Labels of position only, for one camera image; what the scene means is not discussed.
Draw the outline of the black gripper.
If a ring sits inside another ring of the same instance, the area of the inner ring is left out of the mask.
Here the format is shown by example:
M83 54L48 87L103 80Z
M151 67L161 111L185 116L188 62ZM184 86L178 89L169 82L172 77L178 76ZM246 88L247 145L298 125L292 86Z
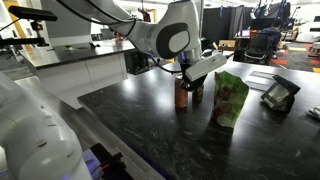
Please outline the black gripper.
M185 75L185 71L188 67L190 67L191 63L186 63L186 62L180 62L180 68L181 68L181 71L182 71L182 77L183 77L183 80L181 81L181 83L179 84L179 86L188 91L188 92L192 92L194 91L195 89L197 89L199 86L202 86L207 75L204 75L203 77L191 82Z

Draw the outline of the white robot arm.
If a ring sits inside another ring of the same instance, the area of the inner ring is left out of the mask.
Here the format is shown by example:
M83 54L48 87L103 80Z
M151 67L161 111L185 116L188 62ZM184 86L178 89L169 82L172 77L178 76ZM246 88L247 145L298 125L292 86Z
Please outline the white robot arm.
M201 58L194 0L175 0L162 19L146 22L114 0L56 0L79 18L106 26L139 51L165 59L181 56L190 84L208 74ZM3 74L0 78L0 144L15 180L92 180L74 130L51 108Z

